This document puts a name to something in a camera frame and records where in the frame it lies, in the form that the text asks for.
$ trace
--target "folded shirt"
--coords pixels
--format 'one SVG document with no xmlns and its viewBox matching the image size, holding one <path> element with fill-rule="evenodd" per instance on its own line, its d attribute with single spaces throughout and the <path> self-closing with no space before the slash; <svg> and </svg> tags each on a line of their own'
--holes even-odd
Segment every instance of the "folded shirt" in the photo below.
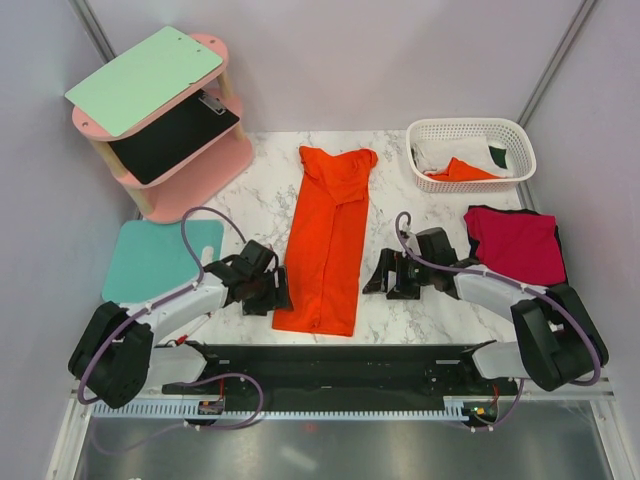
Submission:
<svg viewBox="0 0 640 480">
<path fill-rule="evenodd" d="M 469 182 L 472 180 L 490 180 L 499 178 L 485 172 L 484 170 L 472 167 L 468 163 L 458 160 L 456 157 L 451 159 L 444 172 L 427 173 L 427 177 L 439 182 Z"/>
<path fill-rule="evenodd" d="M 531 285 L 567 281 L 555 217 L 531 210 L 471 206 L 464 216 L 471 258 Z"/>
<path fill-rule="evenodd" d="M 491 156 L 487 137 L 465 137 L 455 140 L 420 140 L 412 144 L 414 161 L 418 170 L 425 175 L 442 174 L 451 170 L 451 161 L 459 162 L 492 175 L 488 178 L 511 178 L 513 173 L 500 168 Z"/>
</svg>

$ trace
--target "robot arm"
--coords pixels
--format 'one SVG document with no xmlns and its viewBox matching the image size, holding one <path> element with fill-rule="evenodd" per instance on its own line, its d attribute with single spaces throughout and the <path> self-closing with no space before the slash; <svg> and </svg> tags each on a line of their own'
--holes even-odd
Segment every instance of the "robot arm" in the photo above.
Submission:
<svg viewBox="0 0 640 480">
<path fill-rule="evenodd" d="M 423 260 L 444 267 L 465 268 L 462 273 L 422 265 L 401 252 L 384 249 L 373 277 L 363 293 L 384 292 L 388 299 L 420 299 L 422 286 L 433 285 L 458 300 L 481 305 L 513 322 L 517 342 L 489 342 L 469 352 L 468 367 L 481 378 L 531 378 L 547 391 L 555 390 L 593 370 L 589 352 L 575 329 L 551 307 L 526 293 L 486 275 L 489 272 L 472 259 L 458 261 L 441 228 L 409 237 L 414 252 Z M 609 353 L 580 297 L 567 284 L 551 288 L 531 287 L 564 307 L 585 331 L 605 365 Z"/>
<path fill-rule="evenodd" d="M 274 258 L 276 267 L 268 270 Z M 189 345 L 156 348 L 163 338 L 198 316 L 213 314 L 235 302 L 242 302 L 247 315 L 291 308 L 284 266 L 278 266 L 274 252 L 253 240 L 240 255 L 213 262 L 204 267 L 204 272 L 200 283 L 187 284 L 193 285 L 191 292 L 134 321 L 102 355 L 87 385 L 111 408 L 127 404 L 143 388 L 190 382 L 200 376 L 206 361 Z M 128 309 L 113 302 L 99 306 L 69 361 L 69 371 L 81 378 L 100 345 L 129 318 L 128 311 L 150 309 L 156 300 Z"/>
</svg>

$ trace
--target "white marble table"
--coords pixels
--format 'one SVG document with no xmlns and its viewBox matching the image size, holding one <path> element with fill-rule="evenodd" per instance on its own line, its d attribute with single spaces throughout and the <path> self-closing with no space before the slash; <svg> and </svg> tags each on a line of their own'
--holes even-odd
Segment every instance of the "white marble table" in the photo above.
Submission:
<svg viewBox="0 0 640 480">
<path fill-rule="evenodd" d="M 411 212 L 416 231 L 443 227 L 458 257 L 464 258 L 469 253 L 469 244 L 462 216 L 469 205 L 520 208 L 515 190 L 495 194 L 424 193 L 415 185 L 407 164 L 404 135 L 404 131 L 253 135 L 256 151 L 253 164 L 207 205 L 228 214 L 247 238 L 271 244 L 283 259 L 302 181 L 298 147 L 320 147 L 333 155 L 361 147 L 375 150 L 379 161 L 369 182 L 360 288 L 371 278 L 382 248 L 400 250 L 393 226 L 398 212 Z M 194 215 L 194 218 L 212 217 Z M 238 236 L 225 226 L 222 256 L 240 249 Z M 192 339 L 234 344 L 442 344 L 509 341 L 515 339 L 515 334 L 507 320 L 425 287 L 419 301 L 389 301 L 384 295 L 360 295 L 355 333 L 350 338 L 273 330 L 271 315 L 243 317 L 240 306 L 231 305 L 218 311 Z"/>
</svg>

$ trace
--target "laundry basket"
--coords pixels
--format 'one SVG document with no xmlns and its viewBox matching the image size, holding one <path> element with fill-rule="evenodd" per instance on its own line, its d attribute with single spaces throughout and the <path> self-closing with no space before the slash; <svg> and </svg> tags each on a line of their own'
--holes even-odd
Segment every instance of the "laundry basket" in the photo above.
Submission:
<svg viewBox="0 0 640 480">
<path fill-rule="evenodd" d="M 419 140 L 455 140 L 486 136 L 489 143 L 507 150 L 507 166 L 513 178 L 439 182 L 422 174 L 411 153 L 411 144 Z M 524 182 L 536 171 L 536 157 L 529 137 L 517 123 L 502 118 L 438 118 L 418 120 L 407 130 L 407 158 L 416 184 L 430 193 L 502 192 Z"/>
</svg>

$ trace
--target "teal cutting board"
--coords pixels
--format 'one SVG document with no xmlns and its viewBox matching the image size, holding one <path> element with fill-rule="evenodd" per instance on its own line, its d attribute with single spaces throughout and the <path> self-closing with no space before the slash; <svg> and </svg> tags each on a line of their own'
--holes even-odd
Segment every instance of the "teal cutting board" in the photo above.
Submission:
<svg viewBox="0 0 640 480">
<path fill-rule="evenodd" d="M 202 261 L 213 247 L 220 258 L 224 228 L 217 220 L 189 220 L 189 243 Z M 158 225 L 144 220 L 125 223 L 102 289 L 102 298 L 115 303 L 139 303 L 186 283 L 198 274 L 180 235 L 180 224 Z"/>
</svg>

